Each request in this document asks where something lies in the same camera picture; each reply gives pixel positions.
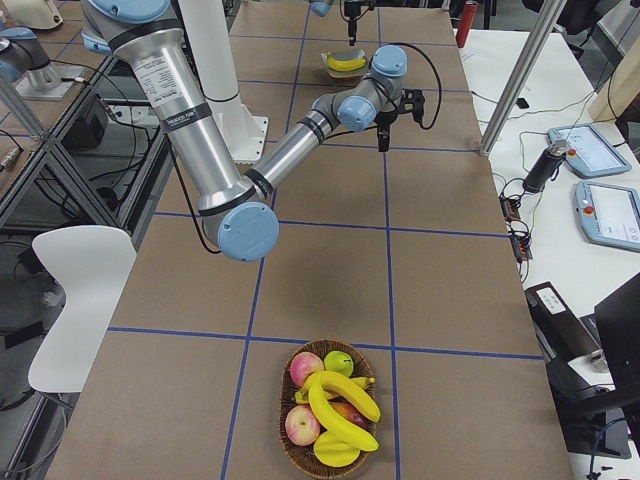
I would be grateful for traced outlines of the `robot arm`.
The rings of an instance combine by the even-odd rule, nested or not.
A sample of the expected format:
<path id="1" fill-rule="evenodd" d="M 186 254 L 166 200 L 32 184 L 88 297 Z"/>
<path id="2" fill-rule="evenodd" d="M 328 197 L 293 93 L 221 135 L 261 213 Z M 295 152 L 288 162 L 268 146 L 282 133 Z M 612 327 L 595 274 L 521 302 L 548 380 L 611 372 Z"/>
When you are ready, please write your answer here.
<path id="1" fill-rule="evenodd" d="M 325 17 L 334 4 L 333 0 L 313 0 L 309 2 L 311 11 L 319 17 Z M 338 12 L 347 24 L 347 37 L 350 46 L 357 42 L 358 21 L 365 11 L 370 9 L 367 1 L 342 0 L 338 2 Z"/>
<path id="2" fill-rule="evenodd" d="M 130 65 L 199 194 L 207 238 L 229 258 L 255 261 L 274 247 L 266 199 L 338 127 L 359 132 L 402 93 L 405 51 L 376 50 L 354 88 L 319 97 L 270 151 L 268 119 L 243 104 L 218 1 L 97 1 L 81 5 L 85 45 Z"/>

